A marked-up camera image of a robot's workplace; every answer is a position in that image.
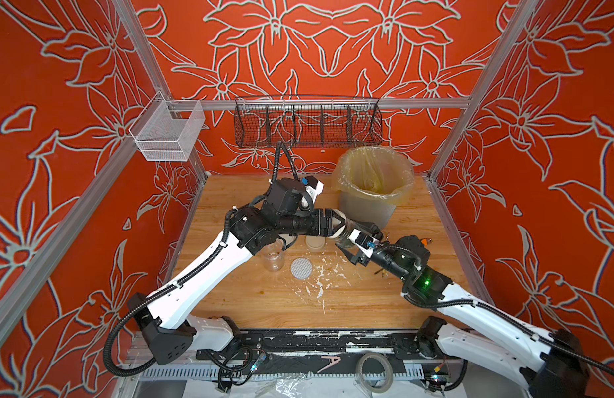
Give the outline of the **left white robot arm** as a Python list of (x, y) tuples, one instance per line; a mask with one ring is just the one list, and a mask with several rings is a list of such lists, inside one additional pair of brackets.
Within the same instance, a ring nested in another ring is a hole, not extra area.
[(226, 215), (214, 242), (190, 265), (148, 296), (129, 303), (142, 337), (159, 365), (187, 351), (224, 350), (237, 333), (225, 318), (202, 319), (193, 309), (225, 277), (283, 235), (336, 238), (346, 224), (343, 212), (318, 208), (323, 184), (314, 177), (282, 178), (249, 204)]

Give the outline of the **glass jar beige lid front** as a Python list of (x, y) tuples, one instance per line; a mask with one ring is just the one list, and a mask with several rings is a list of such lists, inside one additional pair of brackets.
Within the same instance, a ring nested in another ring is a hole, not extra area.
[(340, 230), (340, 234), (335, 237), (335, 244), (344, 249), (350, 249), (356, 246), (356, 240), (364, 233), (363, 227), (357, 223), (348, 221), (344, 228)]

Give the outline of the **beige lid of back jar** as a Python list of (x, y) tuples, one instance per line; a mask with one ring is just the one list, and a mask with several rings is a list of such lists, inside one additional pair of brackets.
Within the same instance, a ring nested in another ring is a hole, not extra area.
[(322, 250), (325, 248), (326, 240), (320, 236), (307, 236), (305, 237), (305, 245), (310, 250)]

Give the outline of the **beige lid of jar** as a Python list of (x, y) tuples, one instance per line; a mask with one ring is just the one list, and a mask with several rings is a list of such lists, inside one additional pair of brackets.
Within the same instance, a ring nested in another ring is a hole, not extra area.
[(344, 232), (346, 224), (347, 224), (347, 220), (345, 224), (332, 224), (331, 234), (329, 238), (337, 239)]
[(305, 245), (310, 250), (322, 250), (325, 248), (326, 240), (320, 236), (307, 236), (305, 237)]

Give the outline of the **beige lid of front jar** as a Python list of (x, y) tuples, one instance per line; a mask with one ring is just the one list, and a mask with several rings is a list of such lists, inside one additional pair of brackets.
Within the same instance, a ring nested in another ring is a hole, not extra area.
[(344, 232), (346, 224), (347, 224), (347, 220), (345, 224), (332, 224), (331, 234), (329, 238), (337, 239)]

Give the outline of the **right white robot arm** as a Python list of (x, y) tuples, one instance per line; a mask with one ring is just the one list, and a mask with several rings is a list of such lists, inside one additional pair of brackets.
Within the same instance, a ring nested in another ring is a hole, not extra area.
[(391, 244), (375, 226), (347, 222), (333, 240), (353, 264), (370, 262), (403, 283), (410, 304), (431, 309), (467, 326), (466, 330), (430, 317), (418, 333), (420, 352), (443, 353), (497, 373), (532, 397), (583, 397), (590, 378), (578, 339), (525, 323), (476, 298), (429, 267), (431, 253), (415, 235)]

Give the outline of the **glass jar patterned lid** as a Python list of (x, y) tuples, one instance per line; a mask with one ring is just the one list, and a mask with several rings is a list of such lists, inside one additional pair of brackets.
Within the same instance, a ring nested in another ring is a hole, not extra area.
[(262, 265), (270, 272), (280, 271), (285, 265), (285, 250), (281, 241), (265, 246), (259, 253)]

